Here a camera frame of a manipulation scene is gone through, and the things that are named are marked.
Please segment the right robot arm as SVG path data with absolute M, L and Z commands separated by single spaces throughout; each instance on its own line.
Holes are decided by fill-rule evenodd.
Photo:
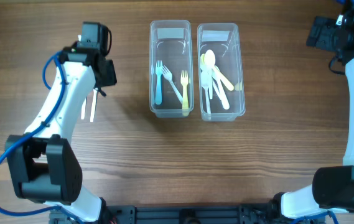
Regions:
M 317 16 L 307 46 L 333 52 L 329 62 L 338 61 L 347 78 L 349 90 L 348 141 L 342 166 L 322 167 L 312 184 L 294 192 L 279 193 L 268 203 L 268 222 L 299 223 L 334 218 L 338 213 L 354 213 L 354 0 L 341 1 L 337 19 Z

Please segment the light blue plastic fork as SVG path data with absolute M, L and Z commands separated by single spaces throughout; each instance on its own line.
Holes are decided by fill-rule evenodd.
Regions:
M 161 60 L 156 61 L 156 93 L 155 93 L 155 104 L 160 105 L 162 103 L 162 86 L 161 86 L 161 76 L 162 76 L 163 64 Z

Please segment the yellow plastic spoon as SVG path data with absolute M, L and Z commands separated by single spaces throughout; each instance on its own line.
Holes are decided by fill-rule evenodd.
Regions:
M 202 70 L 206 69 L 206 64 L 205 64 L 204 58 L 205 58 L 205 54 L 201 54 L 201 56 L 200 56 L 200 68 Z M 226 86 L 226 88 L 229 91 L 233 91 L 235 89 L 234 85 L 229 81 L 229 79 L 226 78 L 226 76 L 224 76 L 224 74 L 222 74 L 221 72 L 217 72 L 217 75 L 220 76 L 220 80 L 223 82 L 223 84 Z

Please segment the translucent white plastic spoon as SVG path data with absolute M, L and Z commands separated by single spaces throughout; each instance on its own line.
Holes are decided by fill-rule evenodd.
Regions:
M 214 54 L 213 50 L 209 49 L 205 52 L 204 62 L 205 62 L 205 65 L 207 66 L 209 95 L 210 95 L 210 99 L 212 100 L 213 99 L 212 73 L 213 73 L 213 67 L 215 65 L 215 54 Z

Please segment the yellow plastic fork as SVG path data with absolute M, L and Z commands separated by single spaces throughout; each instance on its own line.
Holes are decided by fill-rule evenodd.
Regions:
M 187 85 L 189 84 L 189 76 L 188 71 L 182 70 L 180 83 L 183 87 L 183 94 L 182 94 L 182 114 L 184 116 L 188 116 L 189 112 L 187 111 L 189 108 L 189 100 L 188 100 L 188 93 L 187 93 Z

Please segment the white plastic fork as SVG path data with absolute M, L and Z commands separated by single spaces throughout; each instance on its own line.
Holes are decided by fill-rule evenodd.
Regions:
M 83 101 L 82 108 L 81 108 L 81 115 L 80 118 L 81 120 L 85 119 L 85 114 L 86 114 L 86 98 Z
M 90 111 L 90 122 L 91 123 L 94 122 L 94 119 L 95 119 L 97 99 L 98 99 L 98 89 L 94 88 L 93 89 L 93 99 L 92 99 L 92 104 L 91 104 L 91 111 Z
M 165 66 L 162 66 L 162 72 L 163 72 L 163 76 L 165 77 L 165 79 L 170 83 L 175 95 L 177 96 L 178 100 L 180 101 L 180 103 L 182 103 L 182 95 L 180 94 L 179 90 L 177 89 L 177 87 L 175 86 L 174 82 L 173 82 L 173 76 L 171 71 Z

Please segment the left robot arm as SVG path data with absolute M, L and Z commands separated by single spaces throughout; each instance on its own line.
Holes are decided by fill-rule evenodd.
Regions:
M 15 195 L 46 204 L 79 223 L 111 223 L 106 202 L 82 185 L 83 174 L 70 145 L 90 92 L 116 84 L 111 31 L 84 22 L 78 41 L 51 57 L 56 76 L 43 107 L 22 135 L 10 135 L 6 154 Z

